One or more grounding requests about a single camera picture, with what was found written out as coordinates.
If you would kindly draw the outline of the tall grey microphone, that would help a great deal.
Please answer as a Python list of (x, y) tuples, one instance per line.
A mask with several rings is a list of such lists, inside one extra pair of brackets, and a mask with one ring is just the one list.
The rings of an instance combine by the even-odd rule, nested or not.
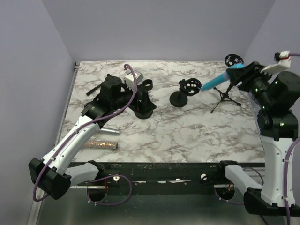
[(107, 128), (107, 127), (101, 128), (100, 131), (101, 131), (101, 132), (105, 132), (105, 133), (114, 134), (114, 135), (120, 134), (120, 131), (119, 131), (119, 130), (113, 129), (113, 128)]

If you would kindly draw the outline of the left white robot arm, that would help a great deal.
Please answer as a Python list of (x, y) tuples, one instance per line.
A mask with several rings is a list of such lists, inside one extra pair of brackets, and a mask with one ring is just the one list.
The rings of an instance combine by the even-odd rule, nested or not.
[(130, 88), (127, 81), (107, 75), (100, 84), (100, 92), (85, 104), (81, 116), (69, 133), (41, 159), (29, 162), (32, 183), (57, 200), (71, 185), (90, 181), (93, 185), (103, 182), (102, 168), (95, 161), (70, 169), (68, 166), (84, 144), (97, 133), (116, 113), (130, 108), (139, 119), (147, 119), (156, 109), (148, 92), (153, 88), (151, 79)]

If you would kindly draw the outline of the blue microphone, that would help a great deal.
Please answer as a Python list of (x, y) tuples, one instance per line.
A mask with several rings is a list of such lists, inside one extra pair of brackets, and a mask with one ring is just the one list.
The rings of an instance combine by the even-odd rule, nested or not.
[[(232, 66), (229, 67), (229, 69), (239, 69), (239, 68), (243, 68), (244, 64), (243, 63), (237, 63), (234, 64)], [(201, 91), (207, 91), (210, 89), (213, 89), (214, 87), (226, 82), (227, 80), (229, 80), (229, 75), (228, 73), (225, 71), (222, 74), (220, 74), (219, 76), (217, 76), (216, 78), (210, 80), (209, 82), (205, 83), (200, 90)]]

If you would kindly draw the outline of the glitter handle microphone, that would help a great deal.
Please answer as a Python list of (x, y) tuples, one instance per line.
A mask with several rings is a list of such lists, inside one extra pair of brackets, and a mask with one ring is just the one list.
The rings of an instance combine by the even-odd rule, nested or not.
[(116, 150), (118, 148), (118, 143), (109, 141), (88, 141), (83, 147), (91, 149)]

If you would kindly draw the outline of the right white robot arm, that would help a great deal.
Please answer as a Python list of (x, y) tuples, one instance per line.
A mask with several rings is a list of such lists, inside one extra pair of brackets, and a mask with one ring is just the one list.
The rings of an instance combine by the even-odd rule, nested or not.
[(300, 208), (293, 196), (292, 154), (299, 140), (299, 124), (291, 107), (300, 96), (300, 78), (258, 62), (228, 68), (227, 74), (231, 85), (250, 93), (260, 107), (257, 123), (265, 158), (264, 184), (254, 181), (236, 162), (224, 162), (215, 173), (216, 179), (236, 186), (250, 214), (297, 217)]

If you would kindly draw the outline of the black round-base mic stand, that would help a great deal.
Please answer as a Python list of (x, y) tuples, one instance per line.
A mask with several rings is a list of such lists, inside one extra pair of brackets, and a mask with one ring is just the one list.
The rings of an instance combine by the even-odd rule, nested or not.
[(149, 91), (153, 88), (151, 79), (144, 80), (137, 85), (136, 109), (134, 110), (137, 118), (145, 120), (152, 116), (157, 106), (150, 100)]

